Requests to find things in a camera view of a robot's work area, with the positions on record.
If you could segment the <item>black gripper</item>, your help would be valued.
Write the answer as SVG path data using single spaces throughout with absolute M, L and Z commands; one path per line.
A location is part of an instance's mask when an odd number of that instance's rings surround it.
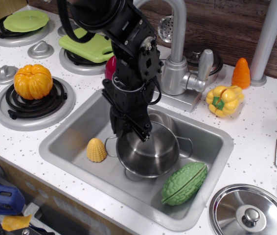
M 114 80 L 104 79 L 102 84 L 102 94 L 111 105 L 110 121 L 116 137 L 134 133 L 142 142 L 147 141 L 152 124 L 147 113 L 144 85 L 135 90 L 125 90 L 118 87 Z

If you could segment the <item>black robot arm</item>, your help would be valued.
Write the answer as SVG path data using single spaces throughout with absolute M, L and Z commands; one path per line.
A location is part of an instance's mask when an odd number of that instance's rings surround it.
M 147 113 L 163 63 L 154 29 L 131 0 L 59 0 L 58 13 L 67 35 L 86 43 L 96 33 L 112 42 L 116 69 L 103 81 L 103 95 L 111 105 L 110 120 L 117 137 L 134 132 L 149 138 L 152 124 Z

